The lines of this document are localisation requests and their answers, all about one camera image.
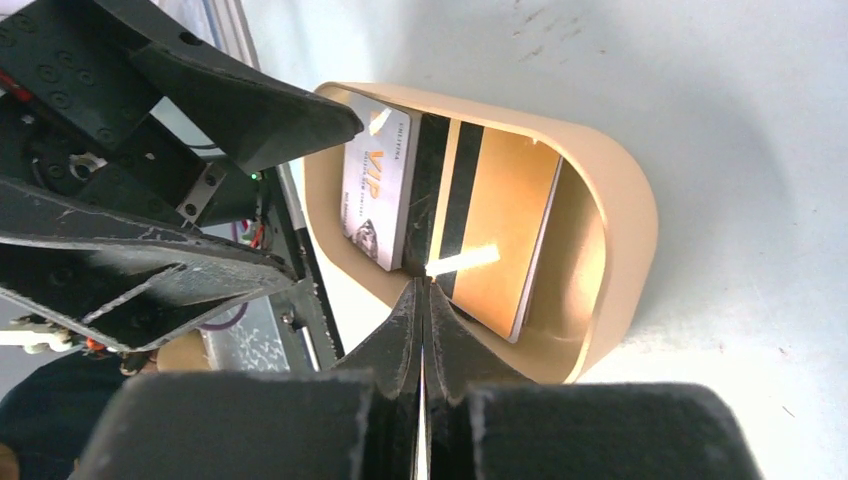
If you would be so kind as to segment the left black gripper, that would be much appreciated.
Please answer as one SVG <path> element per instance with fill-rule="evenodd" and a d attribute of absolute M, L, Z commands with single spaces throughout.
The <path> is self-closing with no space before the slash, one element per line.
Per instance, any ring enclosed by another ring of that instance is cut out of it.
<path fill-rule="evenodd" d="M 1 90 L 1 295 L 123 352 L 294 286 L 196 229 L 256 218 L 255 171 L 363 130 L 150 1 L 27 4 L 1 23 Z"/>

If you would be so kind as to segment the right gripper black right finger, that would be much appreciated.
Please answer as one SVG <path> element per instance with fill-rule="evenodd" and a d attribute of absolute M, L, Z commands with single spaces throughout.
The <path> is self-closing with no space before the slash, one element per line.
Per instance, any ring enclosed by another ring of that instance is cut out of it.
<path fill-rule="evenodd" d="M 528 383 L 466 327 L 429 283 L 423 319 L 423 374 L 432 479 L 473 479 L 475 440 L 468 394 L 482 384 Z"/>

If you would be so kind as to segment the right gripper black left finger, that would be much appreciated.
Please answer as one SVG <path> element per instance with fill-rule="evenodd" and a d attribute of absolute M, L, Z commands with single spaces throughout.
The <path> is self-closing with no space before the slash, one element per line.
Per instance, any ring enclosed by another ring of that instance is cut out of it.
<path fill-rule="evenodd" d="M 368 371 L 375 384 L 365 447 L 364 479 L 412 479 L 419 430 L 424 281 L 410 281 L 389 316 L 334 370 Z"/>

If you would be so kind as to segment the tan credit card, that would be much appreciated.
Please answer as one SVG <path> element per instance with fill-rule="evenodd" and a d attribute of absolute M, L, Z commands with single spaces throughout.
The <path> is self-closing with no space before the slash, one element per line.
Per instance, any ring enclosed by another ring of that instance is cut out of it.
<path fill-rule="evenodd" d="M 428 258 L 461 311 L 517 341 L 563 160 L 526 135 L 449 124 Z"/>

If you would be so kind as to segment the white VIP credit card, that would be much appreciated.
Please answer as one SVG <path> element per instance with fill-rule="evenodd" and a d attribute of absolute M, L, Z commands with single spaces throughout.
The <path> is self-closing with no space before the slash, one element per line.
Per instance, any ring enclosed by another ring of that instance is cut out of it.
<path fill-rule="evenodd" d="M 344 145 L 344 236 L 386 271 L 401 266 L 421 114 L 353 92 L 348 106 L 364 129 Z"/>

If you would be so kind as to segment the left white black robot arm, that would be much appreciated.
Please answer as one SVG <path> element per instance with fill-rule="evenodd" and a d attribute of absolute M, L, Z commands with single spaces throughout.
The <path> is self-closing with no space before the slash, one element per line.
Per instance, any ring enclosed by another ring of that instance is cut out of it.
<path fill-rule="evenodd" d="M 150 1 L 1 23 L 1 295 L 137 366 L 309 278 L 277 167 L 361 132 Z"/>

